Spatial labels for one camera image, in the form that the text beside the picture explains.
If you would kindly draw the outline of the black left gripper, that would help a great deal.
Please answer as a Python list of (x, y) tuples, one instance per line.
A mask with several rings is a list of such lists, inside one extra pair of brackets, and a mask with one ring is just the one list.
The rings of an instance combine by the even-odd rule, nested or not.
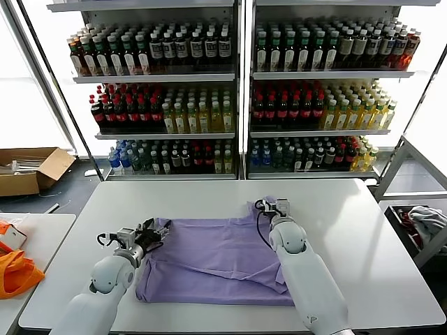
[(148, 218), (138, 225), (135, 243), (144, 252), (150, 252), (163, 245), (163, 240), (170, 232), (171, 223), (160, 224), (157, 218)]

